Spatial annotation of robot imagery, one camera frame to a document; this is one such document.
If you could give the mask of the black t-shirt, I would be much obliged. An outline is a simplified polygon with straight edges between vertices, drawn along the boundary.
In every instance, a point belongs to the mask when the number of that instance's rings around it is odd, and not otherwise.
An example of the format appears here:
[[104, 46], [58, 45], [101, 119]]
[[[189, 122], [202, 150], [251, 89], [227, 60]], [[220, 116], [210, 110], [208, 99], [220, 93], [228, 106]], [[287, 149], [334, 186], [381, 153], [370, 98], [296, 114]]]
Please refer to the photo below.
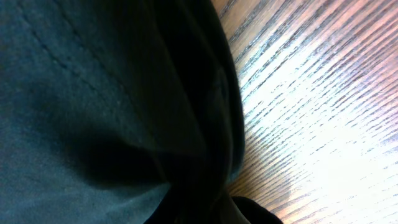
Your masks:
[[279, 223], [244, 139], [211, 1], [1, 1], [2, 223]]

